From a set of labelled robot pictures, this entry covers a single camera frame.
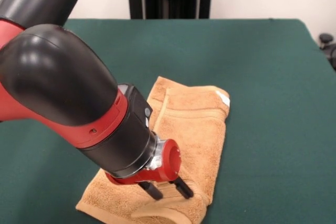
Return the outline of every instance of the green cloth surface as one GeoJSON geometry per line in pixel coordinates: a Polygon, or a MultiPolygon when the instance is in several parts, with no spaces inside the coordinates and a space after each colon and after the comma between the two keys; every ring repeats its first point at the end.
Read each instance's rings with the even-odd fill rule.
{"type": "MultiPolygon", "coordinates": [[[[118,82],[231,95],[204,224],[336,223],[336,78],[298,20],[69,20],[118,82]]],[[[99,223],[75,210],[98,167],[31,120],[0,124],[0,223],[99,223]]]]}

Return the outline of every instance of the white tag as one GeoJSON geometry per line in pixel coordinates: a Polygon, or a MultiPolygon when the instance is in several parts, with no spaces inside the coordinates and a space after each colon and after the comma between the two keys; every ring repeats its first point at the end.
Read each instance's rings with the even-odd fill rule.
{"type": "Polygon", "coordinates": [[[216,91],[216,93],[219,95],[219,97],[221,98],[222,102],[227,105],[228,107],[230,107],[230,98],[227,97],[226,95],[220,93],[218,90],[216,91]]]}

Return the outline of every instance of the tan towel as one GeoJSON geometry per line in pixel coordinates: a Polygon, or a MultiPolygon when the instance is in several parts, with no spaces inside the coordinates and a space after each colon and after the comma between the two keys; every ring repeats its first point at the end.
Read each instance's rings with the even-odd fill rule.
{"type": "Polygon", "coordinates": [[[107,224],[201,223],[213,200],[229,102],[228,93],[217,87],[187,87],[158,77],[148,97],[150,128],[179,144],[180,176],[194,197],[186,200],[174,185],[159,183],[164,199],[155,201],[138,185],[110,183],[99,170],[76,209],[107,224]]]}

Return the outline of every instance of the folded towel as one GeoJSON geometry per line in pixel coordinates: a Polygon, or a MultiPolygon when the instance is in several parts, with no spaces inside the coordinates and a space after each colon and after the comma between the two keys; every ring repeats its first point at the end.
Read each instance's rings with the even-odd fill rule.
{"type": "Polygon", "coordinates": [[[215,86],[187,87],[158,77],[147,99],[150,129],[176,140],[180,176],[194,191],[184,199],[169,183],[154,183],[164,198],[155,201],[138,185],[110,183],[99,170],[76,209],[107,224],[199,224],[212,203],[229,114],[229,94],[215,86]]]}

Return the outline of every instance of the red robot arm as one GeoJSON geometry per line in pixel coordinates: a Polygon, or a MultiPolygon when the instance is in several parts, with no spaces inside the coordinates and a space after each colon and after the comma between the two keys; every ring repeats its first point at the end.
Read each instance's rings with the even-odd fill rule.
{"type": "Polygon", "coordinates": [[[160,199],[151,182],[170,182],[192,197],[178,175],[178,145],[149,129],[152,108],[141,93],[118,84],[99,57],[62,28],[76,0],[41,4],[46,1],[0,2],[0,121],[41,122],[115,184],[139,184],[160,199]]]}

